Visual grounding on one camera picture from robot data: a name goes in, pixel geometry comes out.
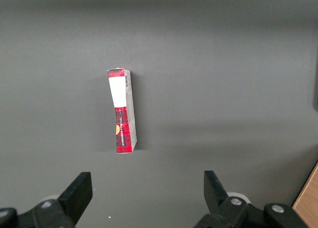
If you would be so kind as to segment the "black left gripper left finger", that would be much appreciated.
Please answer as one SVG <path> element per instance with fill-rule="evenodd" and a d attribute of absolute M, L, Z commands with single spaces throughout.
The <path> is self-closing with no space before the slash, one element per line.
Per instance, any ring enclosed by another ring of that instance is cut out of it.
<path fill-rule="evenodd" d="M 56 199 L 45 199 L 18 214 L 12 207 L 0 209 L 2 228 L 74 228 L 92 199 L 90 172 L 81 172 Z"/>

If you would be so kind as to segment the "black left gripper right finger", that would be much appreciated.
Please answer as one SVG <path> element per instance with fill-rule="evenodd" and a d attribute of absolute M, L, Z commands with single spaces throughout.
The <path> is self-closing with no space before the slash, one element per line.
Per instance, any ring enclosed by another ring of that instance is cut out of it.
<path fill-rule="evenodd" d="M 204 198 L 209 213 L 196 228 L 306 228 L 288 205 L 268 203 L 258 209 L 238 196 L 229 196 L 214 171 L 204 172 Z"/>

